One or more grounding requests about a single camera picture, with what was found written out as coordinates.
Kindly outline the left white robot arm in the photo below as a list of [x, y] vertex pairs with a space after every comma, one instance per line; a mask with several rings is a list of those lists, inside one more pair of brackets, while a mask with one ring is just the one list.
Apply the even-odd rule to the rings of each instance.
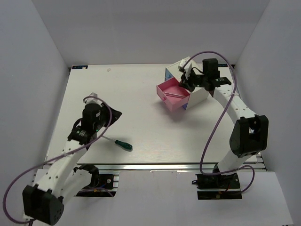
[[50, 226], [61, 218], [65, 204], [83, 188], [99, 184], [99, 172], [94, 165], [76, 167], [78, 160], [97, 140], [101, 128], [107, 129], [122, 115], [103, 103], [85, 104], [82, 117], [76, 120], [62, 150], [52, 160], [46, 174], [22, 192], [24, 213]]

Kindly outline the silver combination wrench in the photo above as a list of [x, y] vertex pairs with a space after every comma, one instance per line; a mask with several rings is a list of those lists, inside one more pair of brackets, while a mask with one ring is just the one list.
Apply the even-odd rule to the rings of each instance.
[[164, 93], [166, 96], [170, 96], [170, 97], [176, 97], [176, 98], [186, 98], [186, 96], [184, 95], [179, 95], [179, 94], [173, 94], [173, 93]]

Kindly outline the light blue drawer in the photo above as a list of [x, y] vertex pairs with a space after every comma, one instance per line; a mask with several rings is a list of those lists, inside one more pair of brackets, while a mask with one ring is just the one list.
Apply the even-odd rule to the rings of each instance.
[[172, 67], [166, 67], [165, 68], [165, 81], [171, 79], [174, 77], [174, 69]]

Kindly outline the pink drawer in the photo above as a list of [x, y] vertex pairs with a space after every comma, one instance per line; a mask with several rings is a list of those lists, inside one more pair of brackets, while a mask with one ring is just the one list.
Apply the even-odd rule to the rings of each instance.
[[157, 95], [171, 112], [186, 105], [190, 97], [187, 90], [179, 86], [176, 78], [170, 78], [157, 85]]

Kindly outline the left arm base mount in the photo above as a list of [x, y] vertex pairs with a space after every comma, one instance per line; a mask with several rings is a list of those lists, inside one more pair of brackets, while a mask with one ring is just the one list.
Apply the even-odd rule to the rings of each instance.
[[100, 173], [95, 165], [86, 164], [74, 167], [72, 175], [77, 172], [87, 171], [91, 176], [90, 183], [81, 189], [76, 197], [114, 197], [119, 182], [119, 175]]

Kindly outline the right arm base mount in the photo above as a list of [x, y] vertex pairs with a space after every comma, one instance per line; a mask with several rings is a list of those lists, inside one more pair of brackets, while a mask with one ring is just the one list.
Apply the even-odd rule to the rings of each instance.
[[236, 171], [232, 174], [204, 175], [196, 174], [191, 182], [197, 187], [199, 200], [240, 200], [241, 186]]

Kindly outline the white drawer cabinet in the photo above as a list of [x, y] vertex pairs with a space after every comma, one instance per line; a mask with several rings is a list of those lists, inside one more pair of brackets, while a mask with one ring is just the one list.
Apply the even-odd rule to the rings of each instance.
[[[174, 72], [175, 72], [174, 78], [176, 78], [180, 82], [182, 72], [180, 72], [178, 70], [179, 62], [180, 61], [173, 63], [167, 67], [172, 67], [174, 69]], [[191, 60], [191, 63], [192, 63], [193, 71], [196, 74], [200, 74], [199, 70], [201, 71], [201, 67], [199, 65], [197, 65], [194, 60]], [[190, 98], [188, 100], [188, 108], [187, 109], [192, 108], [193, 106], [201, 103], [202, 101], [206, 100], [209, 96], [209, 93], [204, 88], [201, 88], [201, 87], [196, 87], [193, 92], [188, 91], [188, 93], [190, 95]]]

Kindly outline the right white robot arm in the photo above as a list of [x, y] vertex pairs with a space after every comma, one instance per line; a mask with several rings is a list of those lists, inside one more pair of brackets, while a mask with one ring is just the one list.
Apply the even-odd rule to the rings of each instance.
[[179, 63], [182, 72], [180, 87], [188, 91], [204, 88], [224, 108], [234, 125], [230, 136], [230, 150], [220, 160], [212, 176], [213, 184], [222, 188], [229, 183], [229, 175], [234, 174], [251, 156], [267, 147], [269, 120], [258, 115], [236, 95], [234, 83], [227, 77], [221, 77], [216, 58], [204, 59], [201, 74], [196, 74], [188, 59]]

